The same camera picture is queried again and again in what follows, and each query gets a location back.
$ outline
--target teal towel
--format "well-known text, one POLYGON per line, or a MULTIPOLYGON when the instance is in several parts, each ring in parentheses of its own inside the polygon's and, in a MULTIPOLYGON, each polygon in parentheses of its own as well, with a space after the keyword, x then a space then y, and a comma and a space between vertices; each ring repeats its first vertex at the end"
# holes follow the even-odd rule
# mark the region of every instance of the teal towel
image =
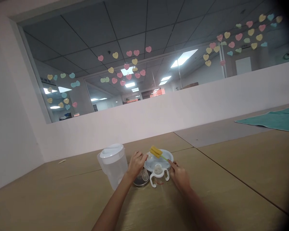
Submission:
POLYGON ((289 132, 289 108, 281 111, 268 112, 264 115, 235 121, 241 124, 259 125, 267 128, 289 132))

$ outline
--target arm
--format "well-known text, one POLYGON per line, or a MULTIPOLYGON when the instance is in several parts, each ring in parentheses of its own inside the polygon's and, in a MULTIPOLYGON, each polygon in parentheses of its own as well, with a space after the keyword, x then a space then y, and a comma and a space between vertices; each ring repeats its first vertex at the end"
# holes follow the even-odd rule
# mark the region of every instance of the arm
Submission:
POLYGON ((127 172, 124 174, 120 184, 111 196, 99 219, 96 221, 92 231, 111 231, 115 229, 126 195, 133 181, 142 170, 147 156, 148 155, 143 155, 142 152, 134 153, 127 172))
POLYGON ((221 228, 215 223, 198 195, 191 188, 187 171, 177 161, 171 162, 168 160, 168 162, 171 165, 169 174, 190 207, 195 221, 203 230, 221 231, 221 228))

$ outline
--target person's left hand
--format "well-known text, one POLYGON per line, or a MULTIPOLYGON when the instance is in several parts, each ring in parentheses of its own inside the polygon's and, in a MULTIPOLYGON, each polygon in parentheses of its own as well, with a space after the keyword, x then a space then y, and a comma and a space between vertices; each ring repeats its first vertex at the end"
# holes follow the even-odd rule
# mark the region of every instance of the person's left hand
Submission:
POLYGON ((136 151, 129 162, 127 174, 134 181, 142 168, 144 167, 145 161, 148 155, 142 154, 140 151, 136 151))

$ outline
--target hand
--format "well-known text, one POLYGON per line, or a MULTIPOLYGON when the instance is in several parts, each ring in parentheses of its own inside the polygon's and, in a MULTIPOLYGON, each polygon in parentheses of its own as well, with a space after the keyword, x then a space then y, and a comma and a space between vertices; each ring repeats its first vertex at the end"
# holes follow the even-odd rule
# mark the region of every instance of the hand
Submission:
POLYGON ((183 167, 181 167, 177 161, 171 162, 170 160, 168 160, 168 162, 171 165, 169 174, 173 179, 174 183, 176 184, 177 188, 180 190, 181 193, 188 192, 191 187, 187 171, 183 167))
POLYGON ((145 161, 148 155, 142 154, 140 151, 136 151, 129 162, 127 174, 134 181, 140 171, 143 169, 145 161))

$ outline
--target fluorescent light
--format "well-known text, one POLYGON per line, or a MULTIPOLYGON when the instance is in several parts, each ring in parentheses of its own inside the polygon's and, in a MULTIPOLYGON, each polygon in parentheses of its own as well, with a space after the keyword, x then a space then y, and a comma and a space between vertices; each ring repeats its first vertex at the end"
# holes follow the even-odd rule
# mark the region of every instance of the fluorescent light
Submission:
POLYGON ((135 83, 134 83, 134 82, 128 83, 128 84, 126 84, 125 86, 126 86, 126 87, 132 87, 132 86, 135 86, 135 83))
POLYGON ((165 81, 165 80, 168 80, 168 79, 170 79, 170 77, 171 77, 171 76, 168 76, 168 77, 164 77, 164 78, 162 78, 162 80, 161 80, 161 81, 165 81))
POLYGON ((197 50, 198 50, 198 49, 184 52, 184 53, 180 56, 180 58, 178 58, 178 60, 174 61, 173 65, 172 65, 170 68, 177 67, 177 66, 181 66, 181 65, 182 65, 183 63, 185 63, 185 61, 188 60, 197 50))
POLYGON ((161 83, 159 84, 159 86, 160 86, 160 85, 164 85, 165 83, 167 83, 167 81, 168 81, 168 80, 166 80, 166 81, 164 81, 164 82, 161 82, 161 83))

